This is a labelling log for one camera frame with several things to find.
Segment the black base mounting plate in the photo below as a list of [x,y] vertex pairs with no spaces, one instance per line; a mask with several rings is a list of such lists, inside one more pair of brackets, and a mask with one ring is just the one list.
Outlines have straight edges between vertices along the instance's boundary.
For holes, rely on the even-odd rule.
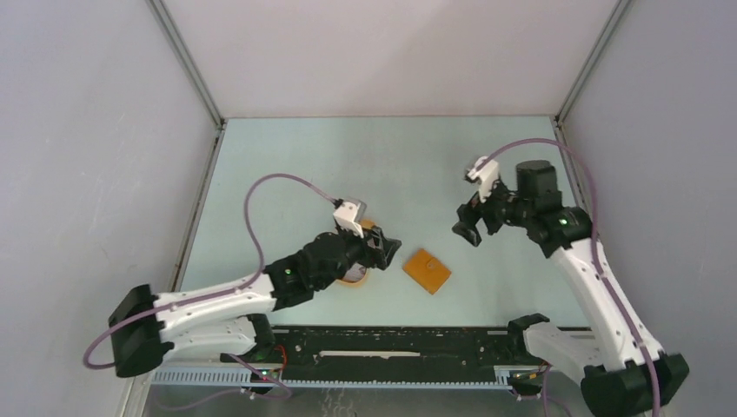
[[505,369],[544,368],[501,327],[282,325],[266,347],[241,358],[276,364],[296,382],[492,383]]

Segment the orange leather card holder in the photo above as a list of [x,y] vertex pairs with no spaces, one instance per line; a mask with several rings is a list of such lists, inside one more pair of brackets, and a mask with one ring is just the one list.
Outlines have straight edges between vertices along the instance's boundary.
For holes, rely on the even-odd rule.
[[450,269],[424,248],[417,249],[403,264],[402,270],[431,295],[451,276]]

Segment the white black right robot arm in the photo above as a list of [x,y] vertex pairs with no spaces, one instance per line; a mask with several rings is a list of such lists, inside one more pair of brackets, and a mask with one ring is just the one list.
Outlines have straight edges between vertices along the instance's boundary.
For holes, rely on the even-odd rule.
[[635,313],[606,264],[604,248],[592,236],[590,215],[566,207],[555,167],[545,160],[516,165],[518,188],[502,181],[497,161],[480,157],[464,179],[477,190],[456,210],[455,234],[477,247],[478,222],[489,235],[503,226],[525,230],[544,257],[567,275],[594,336],[580,342],[543,314],[508,323],[508,357],[527,363],[534,357],[558,369],[581,390],[595,416],[656,414],[674,398],[690,372],[682,354],[667,354]]

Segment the beige oval plastic tray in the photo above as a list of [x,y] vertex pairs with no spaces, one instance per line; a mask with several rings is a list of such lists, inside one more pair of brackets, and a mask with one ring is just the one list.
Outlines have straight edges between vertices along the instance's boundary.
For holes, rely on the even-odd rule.
[[360,263],[354,263],[337,282],[347,287],[360,287],[366,282],[369,273],[370,270],[367,267],[364,267]]

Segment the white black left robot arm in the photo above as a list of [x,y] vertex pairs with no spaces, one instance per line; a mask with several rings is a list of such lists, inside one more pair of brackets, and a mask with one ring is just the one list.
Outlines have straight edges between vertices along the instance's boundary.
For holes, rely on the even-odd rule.
[[131,289],[109,317],[113,367],[120,378],[165,361],[216,355],[220,361],[266,361],[276,338],[267,315],[314,298],[352,267],[385,270],[401,247],[374,226],[362,237],[325,232],[257,274],[186,295]]

